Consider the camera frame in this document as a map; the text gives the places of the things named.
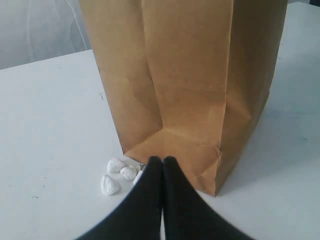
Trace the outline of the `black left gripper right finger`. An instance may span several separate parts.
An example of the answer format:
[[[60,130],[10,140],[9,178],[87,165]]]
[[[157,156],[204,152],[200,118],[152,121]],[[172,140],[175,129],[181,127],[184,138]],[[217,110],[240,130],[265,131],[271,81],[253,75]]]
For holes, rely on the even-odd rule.
[[[192,187],[177,160],[163,160],[164,228],[167,240],[251,240],[214,211]]]

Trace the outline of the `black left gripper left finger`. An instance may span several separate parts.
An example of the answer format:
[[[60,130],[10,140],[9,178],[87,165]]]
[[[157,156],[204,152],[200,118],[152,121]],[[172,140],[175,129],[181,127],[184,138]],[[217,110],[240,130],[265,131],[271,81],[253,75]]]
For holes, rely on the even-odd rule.
[[[159,240],[163,207],[163,163],[151,156],[124,200],[80,240]]]

